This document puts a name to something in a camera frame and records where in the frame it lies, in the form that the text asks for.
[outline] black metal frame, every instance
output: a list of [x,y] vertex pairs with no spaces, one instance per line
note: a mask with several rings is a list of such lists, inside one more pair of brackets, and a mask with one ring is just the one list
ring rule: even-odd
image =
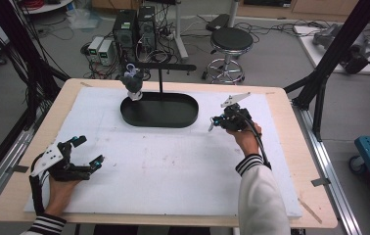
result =
[[307,77],[284,88],[286,93],[290,93],[303,86],[301,94],[293,100],[293,105],[298,106],[301,110],[308,110],[310,102],[316,96],[312,130],[318,141],[322,141],[320,127],[326,82],[338,65],[341,57],[347,53],[352,43],[369,21],[370,0],[360,0],[315,70]]
[[[0,0],[0,26],[8,36],[12,46],[19,53],[26,67],[26,74],[17,68],[15,69],[20,78],[26,81],[28,88],[28,113],[26,119],[27,125],[25,127],[25,129],[28,129],[34,124],[36,110],[40,105],[40,98],[37,96],[38,87],[42,88],[45,99],[54,101],[61,88],[57,85],[53,76],[62,81],[66,81],[69,77],[63,72],[52,68],[42,59],[23,23],[17,16],[17,9],[8,0]],[[1,42],[0,47],[9,59],[13,61],[14,58],[11,56],[8,48]]]
[[12,145],[17,140],[18,136],[21,134],[23,128],[25,127],[27,113],[28,109],[26,109],[23,112],[20,119],[18,119],[17,123],[15,123],[14,127],[11,129],[6,138],[0,144],[0,163],[8,154],[8,151],[11,149]]

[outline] person's arm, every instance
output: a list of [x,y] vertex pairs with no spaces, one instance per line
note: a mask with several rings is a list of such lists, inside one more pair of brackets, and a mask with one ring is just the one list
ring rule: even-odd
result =
[[[261,127],[254,124],[258,133]],[[242,235],[290,234],[277,182],[258,153],[258,143],[250,131],[228,131],[236,139],[245,158],[236,166],[242,176],[239,193],[239,225]]]
[[50,200],[45,212],[39,215],[32,226],[22,235],[58,235],[63,231],[66,220],[60,218],[69,205],[71,194],[79,181],[60,182],[49,177]]

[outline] white sleeve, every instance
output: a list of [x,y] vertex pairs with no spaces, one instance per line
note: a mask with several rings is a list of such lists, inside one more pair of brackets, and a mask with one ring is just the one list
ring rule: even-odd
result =
[[241,235],[291,234],[279,188],[260,155],[245,158],[236,167],[242,175],[239,196]]
[[33,221],[29,230],[21,235],[60,235],[65,225],[65,219],[43,213]]

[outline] wooden table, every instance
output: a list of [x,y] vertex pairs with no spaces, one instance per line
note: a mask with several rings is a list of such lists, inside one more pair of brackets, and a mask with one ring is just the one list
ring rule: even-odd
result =
[[[20,165],[30,166],[33,159],[54,142],[78,91],[82,87],[123,87],[115,80],[71,79],[66,82],[50,112],[42,122],[26,150]],[[145,82],[144,90],[158,90],[157,82]],[[323,186],[314,187],[312,180],[318,179],[312,156],[307,148],[301,128],[292,110],[289,99],[282,88],[229,86],[194,83],[163,84],[164,91],[215,91],[228,93],[252,92],[265,94],[273,116],[282,149],[291,172],[303,217],[291,219],[291,226],[297,228],[333,228],[337,226],[334,211]],[[0,196],[0,221],[32,221],[34,212],[24,212],[23,207],[30,194],[27,173],[13,173]],[[154,225],[200,225],[238,227],[235,216],[190,216],[190,215],[143,215],[143,214],[99,214],[66,213],[64,218],[77,223],[123,223]]]

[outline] black stool seat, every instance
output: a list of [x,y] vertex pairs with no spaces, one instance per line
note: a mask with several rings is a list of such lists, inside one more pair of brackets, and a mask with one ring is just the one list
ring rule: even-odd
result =
[[244,51],[253,45],[252,36],[235,27],[222,27],[211,35],[211,44],[222,50]]

